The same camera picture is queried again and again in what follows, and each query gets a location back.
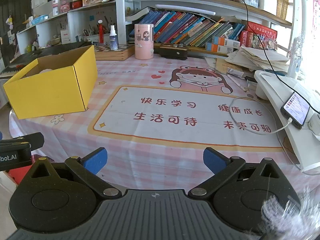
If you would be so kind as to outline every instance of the cartoon girl's face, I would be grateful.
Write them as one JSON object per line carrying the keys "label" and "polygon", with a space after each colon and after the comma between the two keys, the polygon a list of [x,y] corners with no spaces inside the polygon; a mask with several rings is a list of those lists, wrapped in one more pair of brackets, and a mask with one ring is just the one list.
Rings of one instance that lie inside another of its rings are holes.
{"label": "cartoon girl's face", "polygon": [[190,68],[190,67],[183,67],[182,69],[186,69],[177,73],[177,76],[180,78],[187,79],[191,82],[198,82],[198,83],[210,83],[215,84],[219,83],[222,80],[219,76],[215,75],[214,71],[211,69],[201,69],[201,68]]}

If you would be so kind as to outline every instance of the metal screw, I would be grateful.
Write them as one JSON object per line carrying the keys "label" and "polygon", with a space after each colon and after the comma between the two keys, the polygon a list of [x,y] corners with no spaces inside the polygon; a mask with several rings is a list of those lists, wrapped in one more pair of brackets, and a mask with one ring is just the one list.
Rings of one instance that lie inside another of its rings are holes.
{"label": "metal screw", "polygon": [[203,196],[207,194],[207,191],[204,188],[196,187],[191,190],[191,193],[195,196]]}
{"label": "metal screw", "polygon": [[106,196],[115,196],[115,195],[118,195],[119,193],[119,190],[117,190],[116,188],[106,188],[104,191],[103,191],[104,195]]}

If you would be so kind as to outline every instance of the open box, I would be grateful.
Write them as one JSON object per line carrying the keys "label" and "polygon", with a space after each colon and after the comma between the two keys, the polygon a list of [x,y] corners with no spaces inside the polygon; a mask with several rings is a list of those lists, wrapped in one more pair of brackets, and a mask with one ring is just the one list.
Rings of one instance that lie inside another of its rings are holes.
{"label": "open box", "polygon": [[[51,71],[40,73],[44,69]],[[85,111],[97,80],[94,47],[35,59],[4,84],[19,119]]]}

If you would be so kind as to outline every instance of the tablecloth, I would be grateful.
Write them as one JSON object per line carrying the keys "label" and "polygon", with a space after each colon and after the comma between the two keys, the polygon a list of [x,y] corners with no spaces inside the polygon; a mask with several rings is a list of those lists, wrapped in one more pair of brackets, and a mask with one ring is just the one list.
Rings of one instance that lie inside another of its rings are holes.
{"label": "tablecloth", "polygon": [[[190,190],[213,175],[203,163],[206,146],[247,162],[271,157],[298,192],[305,186],[312,190],[319,185],[318,176],[307,176],[291,164],[275,137],[254,135],[232,124],[229,110],[246,119],[243,125],[253,130],[275,129],[263,106],[249,109],[239,102],[228,109],[233,97],[256,98],[255,93],[244,92],[204,59],[181,61],[155,55],[151,60],[137,60],[132,56],[123,62],[97,61],[97,68],[87,111],[24,120],[18,120],[12,111],[11,135],[43,133],[44,146],[33,153],[56,162],[105,147],[108,163],[98,176],[128,188]],[[272,111],[270,104],[265,106]],[[257,118],[262,118],[261,122],[251,121]],[[280,140],[288,152],[292,151],[285,134]]]}

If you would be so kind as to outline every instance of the hanging plush toy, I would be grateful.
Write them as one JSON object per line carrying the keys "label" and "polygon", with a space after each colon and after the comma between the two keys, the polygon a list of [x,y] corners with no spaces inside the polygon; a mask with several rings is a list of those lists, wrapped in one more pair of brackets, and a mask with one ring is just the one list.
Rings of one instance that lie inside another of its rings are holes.
{"label": "hanging plush toy", "polygon": [[13,30],[13,23],[12,23],[12,17],[11,17],[11,15],[10,15],[9,18],[5,21],[5,23],[6,23],[7,25],[9,25],[9,29],[10,29],[10,30]]}

